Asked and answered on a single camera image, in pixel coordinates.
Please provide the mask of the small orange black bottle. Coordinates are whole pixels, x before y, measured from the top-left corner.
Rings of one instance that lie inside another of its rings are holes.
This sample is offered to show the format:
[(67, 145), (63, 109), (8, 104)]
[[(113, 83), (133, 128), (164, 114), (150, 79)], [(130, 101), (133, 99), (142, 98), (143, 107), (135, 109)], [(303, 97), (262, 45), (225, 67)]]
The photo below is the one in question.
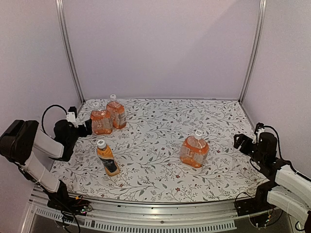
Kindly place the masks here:
[(107, 175), (115, 176), (120, 173), (120, 168), (115, 161), (112, 150), (103, 139), (97, 141), (97, 155), (103, 163)]

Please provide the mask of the white bottle cap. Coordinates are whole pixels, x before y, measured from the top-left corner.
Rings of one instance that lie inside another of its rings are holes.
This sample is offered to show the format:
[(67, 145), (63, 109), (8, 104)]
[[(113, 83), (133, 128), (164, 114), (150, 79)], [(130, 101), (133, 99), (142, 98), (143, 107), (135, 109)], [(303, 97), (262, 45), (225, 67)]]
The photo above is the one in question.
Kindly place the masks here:
[(195, 133), (194, 133), (194, 137), (195, 137), (197, 140), (202, 139), (202, 137), (203, 137), (203, 132), (200, 131), (200, 130), (196, 130)]

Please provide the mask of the large orange juice bottle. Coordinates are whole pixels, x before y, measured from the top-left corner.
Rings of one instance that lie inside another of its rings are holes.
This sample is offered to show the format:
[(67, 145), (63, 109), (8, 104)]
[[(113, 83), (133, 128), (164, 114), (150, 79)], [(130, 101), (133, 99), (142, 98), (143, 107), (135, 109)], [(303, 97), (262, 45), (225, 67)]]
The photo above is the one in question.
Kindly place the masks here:
[(203, 137), (197, 140), (194, 135), (190, 135), (183, 142), (179, 157), (182, 163), (193, 168), (200, 168), (207, 158), (208, 151), (209, 145)]

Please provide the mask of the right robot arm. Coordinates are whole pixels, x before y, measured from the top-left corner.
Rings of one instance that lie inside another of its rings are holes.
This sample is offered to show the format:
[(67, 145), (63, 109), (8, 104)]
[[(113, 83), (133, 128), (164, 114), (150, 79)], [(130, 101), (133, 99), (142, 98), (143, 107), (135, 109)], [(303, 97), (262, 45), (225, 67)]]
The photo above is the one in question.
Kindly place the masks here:
[(277, 138), (269, 132), (256, 133), (252, 139), (234, 135), (234, 148), (250, 157), (268, 179), (259, 185), (253, 198), (237, 201), (238, 214), (252, 214), (278, 207), (294, 217), (304, 232), (311, 231), (311, 180), (291, 168), (289, 161), (276, 156)]

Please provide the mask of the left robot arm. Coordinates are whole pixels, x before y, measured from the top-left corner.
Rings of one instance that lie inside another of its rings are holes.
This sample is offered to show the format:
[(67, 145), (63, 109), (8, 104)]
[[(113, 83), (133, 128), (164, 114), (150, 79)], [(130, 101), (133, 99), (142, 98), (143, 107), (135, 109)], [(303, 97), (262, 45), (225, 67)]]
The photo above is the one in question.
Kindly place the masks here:
[(39, 129), (36, 120), (15, 120), (0, 137), (0, 154), (15, 164), (27, 180), (43, 189), (49, 197), (48, 207), (84, 215), (92, 209), (90, 202), (82, 196), (69, 196), (65, 183), (46, 169), (33, 149), (54, 160), (68, 162), (77, 140), (90, 135), (91, 128), (60, 120), (54, 126), (54, 133), (54, 138), (49, 137)]

